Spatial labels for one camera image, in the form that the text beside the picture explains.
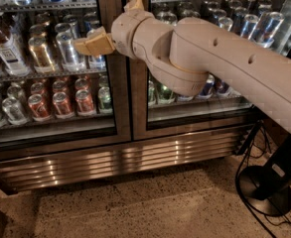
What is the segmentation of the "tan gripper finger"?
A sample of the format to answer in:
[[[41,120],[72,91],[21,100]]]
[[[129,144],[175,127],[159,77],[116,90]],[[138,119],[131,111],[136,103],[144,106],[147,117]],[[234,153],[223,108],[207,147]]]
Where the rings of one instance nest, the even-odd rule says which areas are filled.
[[[74,48],[82,55],[97,57],[115,51],[111,35],[103,27],[93,30],[85,38],[75,39]]]
[[[144,5],[142,0],[128,0],[128,3],[124,6],[124,11],[130,11],[130,10],[143,10]]]

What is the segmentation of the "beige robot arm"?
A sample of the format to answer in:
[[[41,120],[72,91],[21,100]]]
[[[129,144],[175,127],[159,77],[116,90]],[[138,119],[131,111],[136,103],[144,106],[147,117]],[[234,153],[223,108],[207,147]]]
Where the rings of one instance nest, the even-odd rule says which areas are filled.
[[[113,52],[143,60],[152,75],[174,92],[198,94],[211,73],[224,80],[291,133],[291,59],[208,21],[185,18],[172,26],[129,0],[112,23],[74,41],[85,56]]]

